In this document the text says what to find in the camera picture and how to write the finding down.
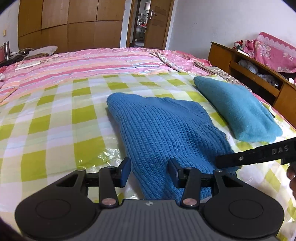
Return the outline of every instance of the checkered plastic sheet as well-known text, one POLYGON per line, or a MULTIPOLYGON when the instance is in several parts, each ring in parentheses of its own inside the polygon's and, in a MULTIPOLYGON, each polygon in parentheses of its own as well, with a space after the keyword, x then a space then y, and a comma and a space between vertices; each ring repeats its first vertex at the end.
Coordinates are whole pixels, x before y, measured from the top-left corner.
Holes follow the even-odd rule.
MULTIPOLYGON (((219 76, 211 77, 224 81, 219 76)), ((78 166, 97 172, 101 167, 121 162, 125 157, 123 144, 106 104, 107 97, 115 92, 199 102, 214 125, 226 133, 235 152, 267 144, 234 139, 224 119, 196 90, 193 78, 187 73, 96 76, 38 90, 1 106, 0 215, 16 228, 13 213, 22 199, 78 166)), ((276 141, 295 137, 295 130, 267 107, 283 129, 283 136, 276 141)), ((243 167, 238 175, 281 203, 285 223, 279 238, 292 240, 296 208, 286 169, 287 165, 272 161, 243 167)), ((141 197, 133 175, 117 193, 119 199, 141 197)), ((90 189, 89 197, 97 201, 98 190, 90 189)))

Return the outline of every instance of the wooden wardrobe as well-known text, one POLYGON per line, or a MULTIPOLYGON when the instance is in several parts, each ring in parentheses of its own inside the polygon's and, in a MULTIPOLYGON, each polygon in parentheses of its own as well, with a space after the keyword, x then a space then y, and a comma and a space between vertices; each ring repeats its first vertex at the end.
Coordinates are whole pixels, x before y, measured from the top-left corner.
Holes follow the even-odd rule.
POLYGON ((119 47, 124 5, 125 0, 20 0, 19 49, 119 47))

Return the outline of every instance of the door handle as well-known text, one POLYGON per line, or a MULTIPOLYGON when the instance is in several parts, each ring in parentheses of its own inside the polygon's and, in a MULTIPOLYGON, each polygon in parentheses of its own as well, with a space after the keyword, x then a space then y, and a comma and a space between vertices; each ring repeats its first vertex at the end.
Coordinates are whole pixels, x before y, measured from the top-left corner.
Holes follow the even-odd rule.
POLYGON ((151 10, 151 12, 150 12, 150 17, 149 17, 149 18, 152 19, 152 16, 153 16, 153 15, 157 16, 155 13, 153 13, 153 10, 151 10))

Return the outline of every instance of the metal cylinder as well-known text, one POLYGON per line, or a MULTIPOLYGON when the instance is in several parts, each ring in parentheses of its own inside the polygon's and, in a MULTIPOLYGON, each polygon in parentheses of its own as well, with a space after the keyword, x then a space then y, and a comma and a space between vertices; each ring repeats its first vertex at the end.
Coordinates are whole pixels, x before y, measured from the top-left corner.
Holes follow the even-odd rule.
POLYGON ((9 58, 10 58, 9 41, 5 42, 5 43, 3 44, 3 46, 4 46, 5 60, 9 60, 9 58))

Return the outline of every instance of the finger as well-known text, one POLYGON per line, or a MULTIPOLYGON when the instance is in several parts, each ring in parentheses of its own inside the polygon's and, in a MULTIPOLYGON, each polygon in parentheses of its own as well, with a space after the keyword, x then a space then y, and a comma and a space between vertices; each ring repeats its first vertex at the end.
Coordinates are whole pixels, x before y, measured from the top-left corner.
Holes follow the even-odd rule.
POLYGON ((293 192, 296 193, 296 178, 293 178, 293 179, 290 181, 290 188, 292 189, 293 192))
POLYGON ((295 177, 295 171, 291 166, 289 166, 288 169, 287 169, 287 177, 290 180, 292 180, 295 177))

